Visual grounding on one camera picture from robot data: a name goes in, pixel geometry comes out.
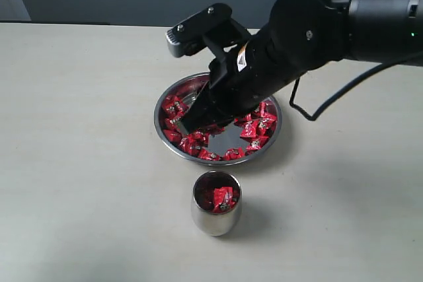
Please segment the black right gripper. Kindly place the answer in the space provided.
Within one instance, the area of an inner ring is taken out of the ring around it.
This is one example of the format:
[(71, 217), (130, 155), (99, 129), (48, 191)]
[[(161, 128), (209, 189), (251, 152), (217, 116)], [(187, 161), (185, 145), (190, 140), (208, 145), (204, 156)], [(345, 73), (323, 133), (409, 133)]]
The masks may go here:
[(279, 52), (269, 36), (254, 36), (243, 50), (247, 65), (232, 63), (226, 78), (203, 88), (177, 121), (182, 134), (211, 126), (225, 127), (297, 78), (297, 67)]

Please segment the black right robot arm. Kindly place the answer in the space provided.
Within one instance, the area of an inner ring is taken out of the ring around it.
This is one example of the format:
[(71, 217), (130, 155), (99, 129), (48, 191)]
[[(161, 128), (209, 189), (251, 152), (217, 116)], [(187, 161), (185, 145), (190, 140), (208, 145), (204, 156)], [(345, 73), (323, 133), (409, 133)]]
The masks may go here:
[(184, 134), (242, 118), (331, 61), (368, 61), (375, 67), (306, 114), (309, 121), (376, 73), (422, 64), (422, 0), (277, 0), (255, 34), (231, 14), (230, 6), (216, 3), (167, 32), (175, 57), (203, 49), (214, 56), (208, 83), (176, 123)]

